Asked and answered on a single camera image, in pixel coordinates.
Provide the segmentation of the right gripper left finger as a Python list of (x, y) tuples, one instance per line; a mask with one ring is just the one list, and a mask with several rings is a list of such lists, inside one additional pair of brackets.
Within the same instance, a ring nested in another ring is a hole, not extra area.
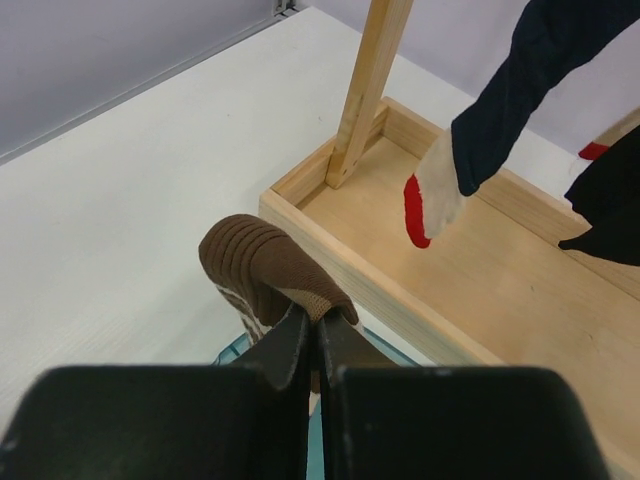
[(1, 442), (5, 479), (302, 479), (310, 321), (292, 306), (222, 365), (43, 373)]

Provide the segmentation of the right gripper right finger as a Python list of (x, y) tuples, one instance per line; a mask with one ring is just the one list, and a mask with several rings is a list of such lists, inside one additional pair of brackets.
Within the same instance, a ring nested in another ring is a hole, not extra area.
[(317, 325), (329, 479), (606, 479), (580, 401), (538, 367), (400, 366), (342, 315)]

